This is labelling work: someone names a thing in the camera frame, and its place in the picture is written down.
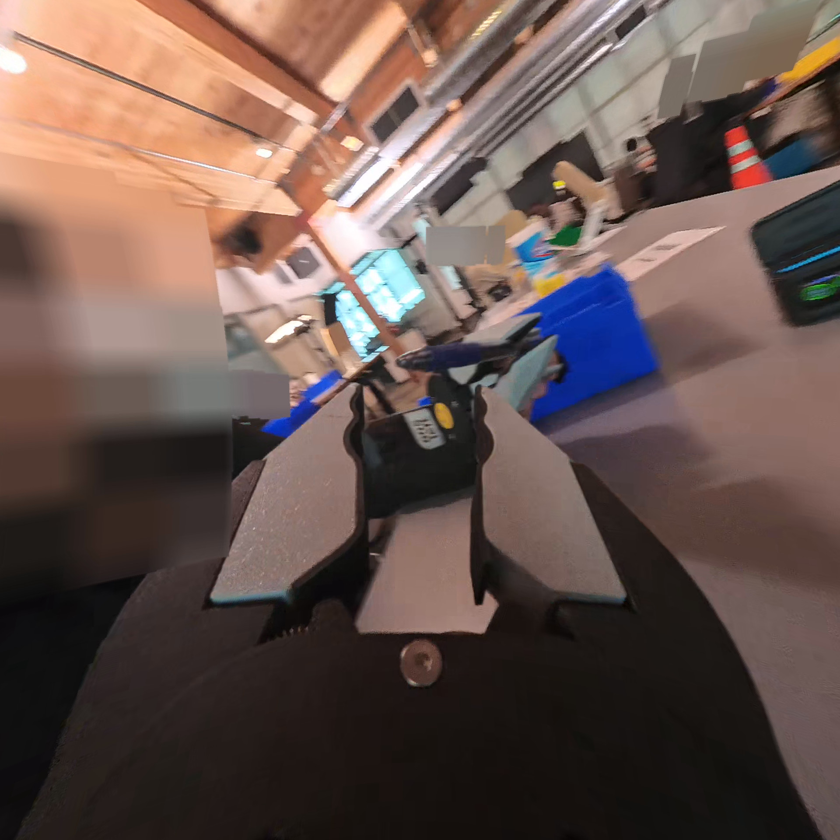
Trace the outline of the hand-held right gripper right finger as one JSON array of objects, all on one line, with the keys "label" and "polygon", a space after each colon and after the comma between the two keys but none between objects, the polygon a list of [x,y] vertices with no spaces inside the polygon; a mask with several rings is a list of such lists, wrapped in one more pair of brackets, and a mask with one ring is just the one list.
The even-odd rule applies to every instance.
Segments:
[{"label": "hand-held right gripper right finger", "polygon": [[494,390],[476,394],[469,572],[476,604],[537,613],[622,606],[627,592],[570,458]]}]

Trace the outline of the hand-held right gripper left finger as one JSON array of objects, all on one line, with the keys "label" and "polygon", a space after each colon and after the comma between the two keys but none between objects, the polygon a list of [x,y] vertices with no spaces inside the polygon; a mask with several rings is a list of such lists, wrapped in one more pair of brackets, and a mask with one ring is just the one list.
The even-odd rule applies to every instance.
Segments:
[{"label": "hand-held right gripper left finger", "polygon": [[363,426],[348,385],[266,457],[210,603],[289,601],[365,541]]}]

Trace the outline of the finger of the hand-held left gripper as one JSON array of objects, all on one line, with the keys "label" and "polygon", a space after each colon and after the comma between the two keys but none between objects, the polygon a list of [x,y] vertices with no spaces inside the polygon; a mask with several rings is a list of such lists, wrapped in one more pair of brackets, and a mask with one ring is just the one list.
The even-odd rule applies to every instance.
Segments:
[{"label": "finger of the hand-held left gripper", "polygon": [[536,347],[541,343],[540,313],[520,314],[485,329],[489,347]]},{"label": "finger of the hand-held left gripper", "polygon": [[551,383],[566,376],[566,359],[559,352],[558,337],[550,335],[517,359],[504,375],[504,399],[524,418],[530,418],[534,403],[545,396]]}]

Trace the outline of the dark blue pen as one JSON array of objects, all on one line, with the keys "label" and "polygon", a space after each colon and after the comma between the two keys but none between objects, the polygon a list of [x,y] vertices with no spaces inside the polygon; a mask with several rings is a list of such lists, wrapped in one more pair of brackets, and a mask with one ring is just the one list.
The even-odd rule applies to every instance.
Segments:
[{"label": "dark blue pen", "polygon": [[509,341],[427,345],[398,356],[395,365],[404,371],[438,373],[514,360],[527,350],[526,345]]}]

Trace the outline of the blue plastic bin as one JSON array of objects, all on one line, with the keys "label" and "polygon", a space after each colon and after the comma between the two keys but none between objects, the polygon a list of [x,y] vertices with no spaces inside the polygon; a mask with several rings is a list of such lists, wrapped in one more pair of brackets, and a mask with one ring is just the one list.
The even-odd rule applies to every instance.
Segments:
[{"label": "blue plastic bin", "polygon": [[[551,383],[545,395],[534,403],[531,417],[527,418],[532,423],[658,371],[653,344],[638,315],[628,284],[609,264],[571,280],[546,297],[539,297],[535,292],[528,294],[516,301],[512,309],[470,333],[462,342],[485,342],[488,327],[535,312],[542,315],[539,324],[542,340],[550,335],[558,337],[558,350],[566,359],[566,376],[561,383]],[[470,366],[444,372],[452,372],[458,382],[466,383],[477,368]],[[269,421],[265,430],[287,438],[350,384],[362,386],[368,421],[410,410],[426,394],[411,406],[398,408],[365,371],[352,378],[331,381],[328,389],[313,398],[305,397],[292,410],[289,420]],[[499,396],[504,398],[504,375],[495,386],[477,389],[480,388],[497,388]]]}]

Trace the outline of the disinfecting wipes canister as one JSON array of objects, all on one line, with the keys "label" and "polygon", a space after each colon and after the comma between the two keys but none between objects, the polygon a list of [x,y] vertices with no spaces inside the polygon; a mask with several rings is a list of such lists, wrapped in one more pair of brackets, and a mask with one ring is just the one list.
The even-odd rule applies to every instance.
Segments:
[{"label": "disinfecting wipes canister", "polygon": [[540,293],[562,276],[559,252],[550,242],[552,236],[547,220],[542,216],[532,216],[527,218],[524,227],[506,240],[531,288]]}]

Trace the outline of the black studio light on stand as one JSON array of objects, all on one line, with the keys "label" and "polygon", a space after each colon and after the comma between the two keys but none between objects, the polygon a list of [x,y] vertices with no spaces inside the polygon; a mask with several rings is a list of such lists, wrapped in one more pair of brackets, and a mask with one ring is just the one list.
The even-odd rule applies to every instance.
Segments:
[{"label": "black studio light on stand", "polygon": [[430,199],[430,206],[438,215],[446,214],[474,187],[475,178],[487,169],[487,165],[488,160],[485,157],[468,159],[435,190]]}]

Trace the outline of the beige cardboard panel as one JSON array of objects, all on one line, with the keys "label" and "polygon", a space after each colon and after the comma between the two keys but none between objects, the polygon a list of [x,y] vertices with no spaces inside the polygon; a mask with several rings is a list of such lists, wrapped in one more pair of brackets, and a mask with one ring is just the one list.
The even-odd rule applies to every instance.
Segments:
[{"label": "beige cardboard panel", "polygon": [[552,171],[553,183],[562,182],[565,188],[580,199],[585,207],[600,201],[617,205],[618,197],[611,179],[596,181],[569,161],[559,161]]}]

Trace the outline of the white paper sheet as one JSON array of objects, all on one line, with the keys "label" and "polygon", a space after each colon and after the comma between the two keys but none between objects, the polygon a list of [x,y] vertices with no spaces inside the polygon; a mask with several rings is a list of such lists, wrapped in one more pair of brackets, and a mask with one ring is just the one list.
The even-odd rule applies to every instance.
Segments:
[{"label": "white paper sheet", "polygon": [[703,227],[668,234],[625,259],[616,266],[616,271],[627,282],[639,280],[650,271],[662,266],[670,259],[684,253],[723,229],[725,229],[724,226]]}]

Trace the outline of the white ceiling vent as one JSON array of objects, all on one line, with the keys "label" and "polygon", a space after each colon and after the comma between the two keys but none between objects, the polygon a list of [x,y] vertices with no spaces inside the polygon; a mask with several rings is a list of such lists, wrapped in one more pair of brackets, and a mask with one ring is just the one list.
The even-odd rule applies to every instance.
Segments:
[{"label": "white ceiling vent", "polygon": [[364,123],[371,144],[381,148],[405,122],[425,108],[426,99],[418,83],[414,79],[405,80]]}]

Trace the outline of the orange traffic cone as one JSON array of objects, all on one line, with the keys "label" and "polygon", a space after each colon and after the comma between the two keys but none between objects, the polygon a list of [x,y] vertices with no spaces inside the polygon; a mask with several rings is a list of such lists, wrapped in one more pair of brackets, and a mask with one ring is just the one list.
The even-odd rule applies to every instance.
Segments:
[{"label": "orange traffic cone", "polygon": [[724,135],[733,191],[773,182],[770,170],[757,152],[742,123],[735,122]]}]

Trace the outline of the black charging case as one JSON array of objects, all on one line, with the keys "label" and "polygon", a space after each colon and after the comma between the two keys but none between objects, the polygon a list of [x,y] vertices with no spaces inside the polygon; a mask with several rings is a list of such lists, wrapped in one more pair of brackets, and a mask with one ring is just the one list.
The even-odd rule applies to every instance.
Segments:
[{"label": "black charging case", "polygon": [[750,237],[787,323],[802,327],[838,316],[838,182],[761,218]]}]

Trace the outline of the person's black clothing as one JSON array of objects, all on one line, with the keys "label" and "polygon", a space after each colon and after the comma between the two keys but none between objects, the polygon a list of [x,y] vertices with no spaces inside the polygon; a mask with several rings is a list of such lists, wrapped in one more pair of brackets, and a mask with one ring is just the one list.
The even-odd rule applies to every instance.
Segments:
[{"label": "person's black clothing", "polygon": [[1,838],[15,838],[79,687],[142,575],[1,609]]}]

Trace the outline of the black wall screen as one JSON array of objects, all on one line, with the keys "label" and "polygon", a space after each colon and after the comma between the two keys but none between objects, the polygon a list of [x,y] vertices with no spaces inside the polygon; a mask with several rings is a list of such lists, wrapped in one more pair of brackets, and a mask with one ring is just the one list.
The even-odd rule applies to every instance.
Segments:
[{"label": "black wall screen", "polygon": [[525,213],[534,205],[553,203],[553,170],[561,161],[572,163],[596,182],[604,179],[589,139],[585,131],[580,131],[555,144],[524,170],[520,180],[506,190],[511,207]]}]

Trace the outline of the wooden post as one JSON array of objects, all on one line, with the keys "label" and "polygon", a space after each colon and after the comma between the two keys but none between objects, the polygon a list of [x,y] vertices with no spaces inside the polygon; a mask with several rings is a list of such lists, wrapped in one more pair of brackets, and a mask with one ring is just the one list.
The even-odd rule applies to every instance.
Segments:
[{"label": "wooden post", "polygon": [[389,327],[385,320],[380,316],[368,297],[366,297],[362,289],[360,289],[356,280],[351,276],[348,267],[333,253],[331,246],[322,237],[319,230],[313,226],[312,216],[309,214],[303,214],[301,218],[301,230],[308,234],[312,242],[321,250],[326,260],[334,269],[338,278],[342,281],[353,298],[359,303],[371,323],[376,327],[380,338],[384,340],[385,344],[396,356],[402,355],[406,351],[402,342],[394,335],[391,327]]}]

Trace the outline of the silver air duct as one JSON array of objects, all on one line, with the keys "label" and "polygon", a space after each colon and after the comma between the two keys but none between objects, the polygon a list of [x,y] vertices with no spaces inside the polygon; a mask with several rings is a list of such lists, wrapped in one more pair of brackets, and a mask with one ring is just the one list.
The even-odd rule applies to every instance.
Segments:
[{"label": "silver air duct", "polygon": [[501,131],[522,118],[530,103],[570,80],[576,67],[590,58],[598,61],[622,44],[627,36],[619,36],[617,30],[638,9],[652,16],[667,4],[581,1],[567,5],[395,174],[384,178],[386,166],[395,162],[392,154],[407,151],[409,140],[420,139],[420,130],[430,128],[433,116],[443,113],[442,102],[430,106],[427,116],[418,115],[407,128],[398,130],[371,165],[339,195],[338,204],[355,207],[369,224],[386,224],[448,171],[461,166],[463,159],[489,149]]}]

